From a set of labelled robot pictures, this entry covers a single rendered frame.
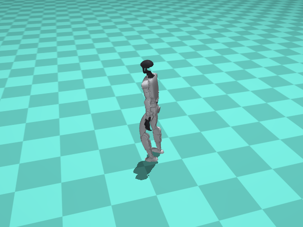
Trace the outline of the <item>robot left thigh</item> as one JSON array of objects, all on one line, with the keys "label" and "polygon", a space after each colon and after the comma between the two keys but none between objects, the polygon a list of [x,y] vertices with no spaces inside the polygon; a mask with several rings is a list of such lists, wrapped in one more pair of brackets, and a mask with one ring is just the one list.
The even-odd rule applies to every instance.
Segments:
[{"label": "robot left thigh", "polygon": [[[143,135],[145,135],[148,139],[150,138],[150,135],[148,133],[146,133],[146,128],[145,128],[145,117],[146,117],[146,113],[144,114],[144,116],[142,117],[141,121],[140,121],[140,127],[139,127],[139,131],[140,131],[140,136],[142,137]],[[154,118],[154,112],[151,111],[151,121]],[[151,122],[150,121],[150,122]]]}]

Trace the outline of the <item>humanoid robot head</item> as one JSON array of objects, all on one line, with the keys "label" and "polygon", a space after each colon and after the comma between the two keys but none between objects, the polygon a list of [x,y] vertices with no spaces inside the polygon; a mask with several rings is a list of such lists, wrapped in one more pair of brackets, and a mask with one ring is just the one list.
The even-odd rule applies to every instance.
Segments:
[{"label": "humanoid robot head", "polygon": [[[155,75],[151,73],[151,71],[147,70],[147,68],[152,67],[153,62],[151,60],[144,60],[141,62],[141,67],[143,68],[143,73],[147,74],[148,78],[153,78]],[[144,70],[145,68],[145,70]]]}]

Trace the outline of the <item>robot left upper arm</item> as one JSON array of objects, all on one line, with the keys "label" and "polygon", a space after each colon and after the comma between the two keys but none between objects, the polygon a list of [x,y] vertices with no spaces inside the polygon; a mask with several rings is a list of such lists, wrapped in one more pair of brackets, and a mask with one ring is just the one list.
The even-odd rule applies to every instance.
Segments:
[{"label": "robot left upper arm", "polygon": [[146,97],[145,100],[148,100],[151,103],[151,96],[150,96],[149,87],[150,87],[149,81],[145,80],[142,83],[142,89],[143,89],[143,92],[144,92],[144,96]]}]

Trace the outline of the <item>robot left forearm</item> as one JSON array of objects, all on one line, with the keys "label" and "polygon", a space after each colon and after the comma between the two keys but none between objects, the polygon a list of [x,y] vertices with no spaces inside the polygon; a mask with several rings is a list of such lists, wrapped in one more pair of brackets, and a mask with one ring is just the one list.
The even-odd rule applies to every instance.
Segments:
[{"label": "robot left forearm", "polygon": [[148,100],[145,100],[144,104],[145,104],[145,108],[146,108],[146,117],[145,117],[145,119],[148,120],[149,117],[151,117],[151,105],[150,105],[150,102]]}]

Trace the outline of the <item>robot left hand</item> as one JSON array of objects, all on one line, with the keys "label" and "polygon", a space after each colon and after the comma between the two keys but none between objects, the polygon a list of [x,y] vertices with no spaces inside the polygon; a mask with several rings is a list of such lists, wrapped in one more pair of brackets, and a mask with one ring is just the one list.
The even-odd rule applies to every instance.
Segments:
[{"label": "robot left hand", "polygon": [[[146,119],[145,119],[146,120]],[[144,125],[145,125],[145,128],[148,130],[148,131],[152,131],[150,130],[150,121],[151,121],[151,117],[149,117],[148,120],[145,121]]]}]

